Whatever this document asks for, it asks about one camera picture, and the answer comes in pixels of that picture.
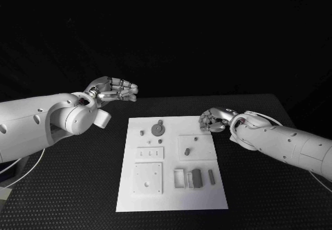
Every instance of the black table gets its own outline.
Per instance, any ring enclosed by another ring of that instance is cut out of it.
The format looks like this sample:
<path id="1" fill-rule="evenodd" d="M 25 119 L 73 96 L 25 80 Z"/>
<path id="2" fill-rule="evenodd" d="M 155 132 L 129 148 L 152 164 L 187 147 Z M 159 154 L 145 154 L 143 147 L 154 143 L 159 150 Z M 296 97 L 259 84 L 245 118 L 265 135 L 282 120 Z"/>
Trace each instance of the black table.
<path id="1" fill-rule="evenodd" d="M 230 210 L 116 213 L 130 117 L 191 116 L 214 106 L 263 113 L 295 127 L 272 94 L 145 98 L 112 102 L 106 129 L 47 149 L 31 175 L 18 183 L 0 229 L 327 229 L 332 226 L 332 194 L 299 169 L 214 133 Z M 41 152 L 32 155 L 27 169 Z"/>

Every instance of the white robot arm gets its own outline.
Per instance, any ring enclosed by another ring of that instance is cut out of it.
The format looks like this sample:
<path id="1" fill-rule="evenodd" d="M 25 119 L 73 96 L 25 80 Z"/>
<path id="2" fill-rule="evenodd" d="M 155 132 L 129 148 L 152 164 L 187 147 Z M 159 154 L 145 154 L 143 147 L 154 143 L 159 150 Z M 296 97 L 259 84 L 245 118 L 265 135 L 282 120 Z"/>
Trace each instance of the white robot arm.
<path id="1" fill-rule="evenodd" d="M 100 108 L 113 100 L 136 101 L 138 85 L 96 79 L 84 92 L 0 103 L 0 163 L 29 156 L 93 124 L 106 128 L 112 115 Z"/>
<path id="2" fill-rule="evenodd" d="M 268 119 L 247 111 L 211 108 L 200 117 L 203 131 L 221 132 L 230 126 L 232 141 L 259 150 L 275 159 L 332 180 L 332 140 L 305 131 L 273 126 Z"/>

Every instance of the hole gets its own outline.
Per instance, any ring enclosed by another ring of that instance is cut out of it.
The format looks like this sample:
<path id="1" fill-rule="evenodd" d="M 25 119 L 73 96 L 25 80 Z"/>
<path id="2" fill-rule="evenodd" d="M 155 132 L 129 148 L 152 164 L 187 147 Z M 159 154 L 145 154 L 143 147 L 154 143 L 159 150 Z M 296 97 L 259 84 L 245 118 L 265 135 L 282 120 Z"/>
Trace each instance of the hole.
<path id="1" fill-rule="evenodd" d="M 41 124 L 41 118 L 38 115 L 34 116 L 34 120 L 35 120 L 37 124 L 40 125 Z"/>
<path id="2" fill-rule="evenodd" d="M 0 132 L 5 134 L 8 132 L 8 126 L 6 124 L 0 125 Z"/>

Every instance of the robotic hand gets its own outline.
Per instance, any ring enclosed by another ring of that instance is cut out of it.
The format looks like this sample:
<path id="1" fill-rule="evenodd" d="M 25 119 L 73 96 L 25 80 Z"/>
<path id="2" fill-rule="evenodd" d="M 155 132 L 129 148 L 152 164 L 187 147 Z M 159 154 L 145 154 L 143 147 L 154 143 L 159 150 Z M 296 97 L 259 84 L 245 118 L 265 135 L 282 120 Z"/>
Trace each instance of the robotic hand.
<path id="1" fill-rule="evenodd" d="M 96 79 L 84 92 L 61 93 L 0 103 L 0 163 L 14 161 L 83 134 L 93 124 L 106 128 L 112 115 L 100 108 L 110 101 L 136 102 L 138 85 Z"/>
<path id="2" fill-rule="evenodd" d="M 232 141 L 245 148 L 259 150 L 332 180 L 332 140 L 282 124 L 273 126 L 257 113 L 246 111 L 239 114 L 229 108 L 206 111 L 200 117 L 200 126 L 203 131 L 211 132 L 221 132 L 230 126 Z"/>

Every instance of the small rectangular slot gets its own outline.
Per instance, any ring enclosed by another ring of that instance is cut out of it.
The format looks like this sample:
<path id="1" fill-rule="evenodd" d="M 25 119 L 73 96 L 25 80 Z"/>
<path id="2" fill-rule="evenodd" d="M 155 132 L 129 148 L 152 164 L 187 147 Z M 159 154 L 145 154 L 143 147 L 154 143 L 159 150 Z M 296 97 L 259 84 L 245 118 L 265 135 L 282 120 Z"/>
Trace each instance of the small rectangular slot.
<path id="1" fill-rule="evenodd" d="M 187 173 L 187 178 L 188 178 L 188 188 L 194 188 L 194 182 L 193 182 L 193 173 Z"/>
<path id="2" fill-rule="evenodd" d="M 185 188 L 184 169 L 175 169 L 175 188 Z"/>

